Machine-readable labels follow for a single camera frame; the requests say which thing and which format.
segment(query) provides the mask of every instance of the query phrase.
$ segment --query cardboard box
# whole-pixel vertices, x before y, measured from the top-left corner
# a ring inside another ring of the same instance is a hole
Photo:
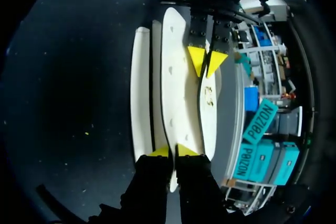
[[[283,65],[284,63],[284,61],[283,61],[283,59],[282,59],[282,56],[281,56],[281,54],[277,54],[277,59],[278,59],[278,64],[279,65]]]
[[[262,139],[258,143],[255,159],[248,180],[263,182],[272,158],[274,145],[272,140]]]
[[[283,66],[279,66],[279,74],[280,74],[280,79],[282,81],[286,80],[286,76],[285,76],[285,69]]]

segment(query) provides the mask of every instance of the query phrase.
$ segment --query teal box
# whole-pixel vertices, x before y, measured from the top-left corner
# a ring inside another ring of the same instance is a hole
[[[257,152],[254,158],[252,169],[248,180],[263,182],[269,163],[272,158],[274,144],[272,140],[262,139],[257,145]]]
[[[233,177],[247,180],[251,172],[257,146],[241,143]]]
[[[281,147],[281,152],[283,152],[284,157],[281,162],[280,170],[273,183],[274,185],[279,186],[283,186],[287,183],[300,153],[296,144],[293,142],[283,142]]]
[[[273,121],[278,107],[271,101],[263,99],[255,116],[243,133],[243,138],[251,144],[258,144]]]

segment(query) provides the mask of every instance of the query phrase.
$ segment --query blue container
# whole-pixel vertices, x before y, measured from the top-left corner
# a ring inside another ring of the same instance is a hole
[[[264,181],[269,163],[272,158],[274,144],[272,140],[262,139],[257,145],[252,169],[248,180],[261,183]]]
[[[258,88],[246,87],[244,90],[245,95],[245,111],[256,112],[258,109]]]
[[[281,153],[277,165],[279,166],[279,171],[277,172],[277,168],[275,169],[270,181],[272,184],[283,186],[287,183],[299,157],[299,153],[300,151],[295,143],[283,142],[281,144]]]

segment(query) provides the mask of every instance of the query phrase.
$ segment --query white rack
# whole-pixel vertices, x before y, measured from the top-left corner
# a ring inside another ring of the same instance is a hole
[[[267,82],[264,81],[264,86],[265,86],[265,95],[262,95],[262,98],[269,98],[269,99],[277,99],[281,97],[281,79],[280,79],[280,74],[279,74],[279,66],[278,66],[278,61],[277,61],[277,57],[275,54],[276,50],[279,50],[278,46],[275,46],[272,38],[270,36],[270,32],[268,30],[267,25],[264,23],[265,29],[267,31],[267,34],[272,42],[272,46],[267,46],[267,47],[261,47],[260,46],[260,42],[258,40],[257,34],[255,32],[254,27],[252,27],[252,31],[253,34],[256,38],[256,43],[258,47],[253,47],[253,48],[246,48],[245,44],[243,43],[243,49],[238,50],[238,52],[240,53],[249,53],[249,52],[258,52],[259,54],[259,59],[260,59],[260,65],[262,67],[262,73],[264,76],[266,76],[266,70],[265,70],[265,63],[264,63],[264,55],[263,52],[264,51],[271,51],[272,52],[272,56],[273,56],[273,60],[274,60],[274,64],[275,64],[275,68],[276,71],[274,72],[274,74],[276,74],[277,78],[278,78],[278,87],[279,87],[279,91],[278,94],[268,94],[268,84]],[[249,32],[249,27],[242,27],[240,28],[240,30],[247,30]],[[244,109],[244,67],[242,64],[236,64],[236,80],[237,80],[237,89],[236,89],[236,123],[235,123],[235,129],[234,129],[234,137],[233,137],[233,143],[231,145],[231,150],[230,150],[230,157],[229,157],[229,162],[228,162],[228,166],[226,167],[226,172],[225,172],[225,178],[226,179],[232,179],[233,178],[233,174],[235,171],[235,167],[237,164],[237,160],[238,160],[238,154],[239,154],[239,150],[240,150],[240,144],[241,144],[241,140],[243,137],[243,129],[244,129],[244,122],[245,122],[245,109]],[[245,205],[244,209],[243,209],[243,213],[245,215],[248,215],[250,213],[252,213],[253,211],[263,207],[266,202],[269,200],[269,198],[274,194],[277,186],[276,185],[268,185],[268,184],[261,184],[261,183],[256,183],[256,182],[250,182],[247,180],[240,180],[237,179],[236,183],[243,183],[243,184],[247,184],[250,185],[250,187],[244,187],[244,186],[239,186],[239,185],[235,185],[232,187],[228,187],[227,192],[226,192],[226,200],[230,199],[235,201],[237,204],[242,204]],[[240,201],[240,200],[235,200],[233,198],[230,198],[230,192],[232,189],[238,189],[238,190],[242,190],[242,191],[247,191],[252,193],[254,196],[251,198],[250,201],[246,202],[246,201]],[[266,195],[263,195],[263,190],[267,189],[268,192],[266,193]]]
[[[261,184],[261,183],[246,181],[246,180],[240,180],[240,179],[237,179],[236,183],[242,183],[242,184],[253,185],[253,186],[258,187],[256,189],[252,189],[252,188],[247,188],[247,187],[245,188],[245,187],[240,187],[240,186],[234,185],[232,187],[229,187],[228,190],[226,191],[226,196],[225,196],[226,200],[233,200],[236,203],[240,203],[240,204],[244,204],[244,205],[248,206],[246,209],[243,209],[244,215],[249,215],[253,211],[262,208],[267,203],[267,201],[273,196],[275,190],[277,189],[276,185]],[[262,203],[258,207],[256,207],[256,205],[259,201],[259,198],[260,198],[260,196],[263,193],[263,190],[265,188],[269,188],[269,191],[266,194]],[[251,202],[236,200],[236,199],[230,198],[230,196],[229,196],[232,189],[238,189],[238,190],[242,190],[242,191],[256,193],[256,195],[254,196],[254,198]]]
[[[264,75],[263,83],[264,83],[264,87],[265,87],[264,94],[262,94],[261,97],[262,98],[269,98],[269,99],[279,99],[279,98],[281,98],[281,95],[282,95],[282,89],[281,89],[281,78],[280,78],[280,71],[279,71],[279,63],[278,63],[275,51],[279,50],[280,48],[279,48],[279,46],[274,45],[274,42],[272,40],[270,31],[269,31],[266,23],[263,23],[263,25],[264,25],[265,31],[266,31],[272,45],[261,47],[260,42],[259,42],[258,37],[257,37],[257,34],[256,34],[256,31],[255,31],[255,28],[252,26],[252,32],[254,34],[254,37],[256,38],[257,47],[246,48],[244,43],[243,43],[243,49],[238,50],[238,52],[240,52],[241,54],[244,54],[244,53],[248,54],[250,52],[258,52],[259,57],[260,57],[260,66],[262,68],[262,74]],[[249,27],[248,26],[243,27],[242,30],[248,30],[249,31]],[[266,71],[265,71],[265,63],[264,63],[264,58],[263,58],[264,57],[263,52],[265,52],[265,51],[270,51],[272,56],[273,56],[274,66],[275,66],[275,70],[276,70],[273,74],[277,78],[277,80],[275,80],[275,82],[277,82],[277,86],[278,86],[277,94],[269,94],[268,93],[268,91],[269,91],[268,83],[269,82],[265,81]]]

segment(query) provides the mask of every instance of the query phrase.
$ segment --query blue box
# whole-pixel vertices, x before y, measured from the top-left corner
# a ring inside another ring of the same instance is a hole
[[[257,151],[248,180],[263,182],[272,158],[274,145],[272,140],[262,139],[257,145]]]
[[[233,177],[247,180],[251,172],[257,146],[241,143]]]
[[[257,87],[246,87],[244,88],[245,97],[245,111],[256,112],[258,110],[259,100],[258,100],[258,88]]]
[[[294,142],[281,143],[279,161],[270,180],[272,184],[283,186],[287,183],[299,154],[300,151]]]
[[[273,121],[277,111],[278,107],[276,105],[267,99],[263,99],[258,111],[245,129],[243,138],[251,144],[258,144]]]

